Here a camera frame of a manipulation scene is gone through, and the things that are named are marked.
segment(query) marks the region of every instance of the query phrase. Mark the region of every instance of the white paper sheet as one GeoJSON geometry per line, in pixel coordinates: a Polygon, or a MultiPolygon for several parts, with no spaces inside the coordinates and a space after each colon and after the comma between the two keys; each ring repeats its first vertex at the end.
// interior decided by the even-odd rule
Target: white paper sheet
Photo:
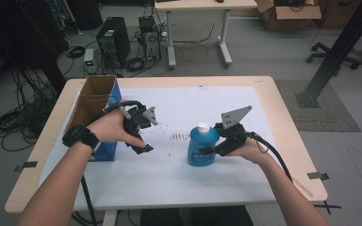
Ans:
{"type": "MultiPolygon", "coordinates": [[[[199,122],[214,126],[221,114],[251,105],[241,121],[276,147],[253,87],[192,87],[122,89],[125,100],[156,107],[158,126],[141,130],[155,149],[135,154],[119,142],[114,162],[89,163],[85,171],[95,208],[149,208],[273,202],[275,198],[261,169],[240,157],[216,156],[212,165],[192,167],[187,161],[189,132],[199,122]]],[[[63,130],[46,161],[40,183],[64,155],[63,130]]],[[[87,206],[78,189],[74,208],[87,206]]]]}

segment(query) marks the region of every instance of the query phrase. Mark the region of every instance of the floor mat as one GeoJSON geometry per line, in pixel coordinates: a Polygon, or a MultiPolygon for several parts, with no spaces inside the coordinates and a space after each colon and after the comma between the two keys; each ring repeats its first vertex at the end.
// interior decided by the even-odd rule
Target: floor mat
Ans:
{"type": "Polygon", "coordinates": [[[289,114],[300,131],[361,132],[345,105],[339,100],[331,85],[327,84],[317,101],[320,108],[299,107],[295,93],[302,93],[309,81],[277,80],[289,114]]]}

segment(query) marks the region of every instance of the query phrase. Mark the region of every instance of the black wristwatch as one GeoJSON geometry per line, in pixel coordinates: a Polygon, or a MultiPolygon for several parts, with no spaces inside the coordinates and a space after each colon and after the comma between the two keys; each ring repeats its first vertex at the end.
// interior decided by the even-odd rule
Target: black wristwatch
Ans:
{"type": "Polygon", "coordinates": [[[92,148],[92,154],[99,148],[100,141],[98,137],[89,129],[82,125],[76,125],[69,129],[63,136],[63,144],[67,147],[74,145],[77,141],[81,141],[92,148]]]}

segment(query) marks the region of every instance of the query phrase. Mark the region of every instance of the wooden table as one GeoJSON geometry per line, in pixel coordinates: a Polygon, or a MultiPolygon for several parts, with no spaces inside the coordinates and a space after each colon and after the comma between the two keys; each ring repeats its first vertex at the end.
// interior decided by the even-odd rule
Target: wooden table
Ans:
{"type": "MultiPolygon", "coordinates": [[[[38,161],[38,165],[35,168],[24,168],[6,203],[5,208],[8,212],[21,213],[37,190],[44,163],[53,149],[63,122],[72,109],[77,92],[82,88],[84,82],[85,79],[73,79],[67,82],[28,159],[28,162],[38,161]]],[[[316,172],[316,168],[272,78],[268,76],[150,77],[120,78],[118,82],[120,88],[133,89],[196,87],[199,85],[254,87],[277,144],[277,150],[283,156],[294,184],[312,202],[327,199],[327,192],[321,179],[311,180],[307,176],[309,172],[316,172]]]]}
{"type": "Polygon", "coordinates": [[[225,44],[225,36],[227,33],[228,20],[231,9],[242,9],[242,8],[255,8],[257,6],[255,0],[224,0],[222,3],[218,3],[215,0],[179,0],[170,2],[155,3],[155,8],[159,11],[167,12],[167,31],[168,31],[168,46],[167,52],[169,57],[169,67],[175,68],[175,53],[173,45],[173,32],[172,23],[174,16],[181,17],[182,21],[187,21],[190,24],[204,23],[205,21],[215,23],[217,17],[215,12],[222,12],[222,34],[218,37],[219,45],[222,50],[222,56],[225,61],[225,68],[232,64],[231,56],[228,52],[227,45],[225,44]]]}

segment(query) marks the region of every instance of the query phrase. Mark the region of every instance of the hand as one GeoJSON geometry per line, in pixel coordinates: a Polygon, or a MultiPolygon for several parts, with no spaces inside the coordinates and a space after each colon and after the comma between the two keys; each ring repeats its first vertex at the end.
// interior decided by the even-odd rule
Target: hand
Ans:
{"type": "Polygon", "coordinates": [[[235,149],[233,152],[229,153],[227,156],[241,156],[246,160],[252,161],[257,165],[261,165],[268,161],[268,159],[272,159],[272,157],[268,153],[262,153],[266,151],[264,147],[258,147],[257,142],[252,138],[247,138],[245,143],[235,149]]]}
{"type": "Polygon", "coordinates": [[[123,129],[124,115],[120,110],[109,112],[101,119],[94,121],[89,128],[99,138],[101,142],[124,141],[140,148],[145,147],[145,143],[136,137],[127,134],[123,129]]]}

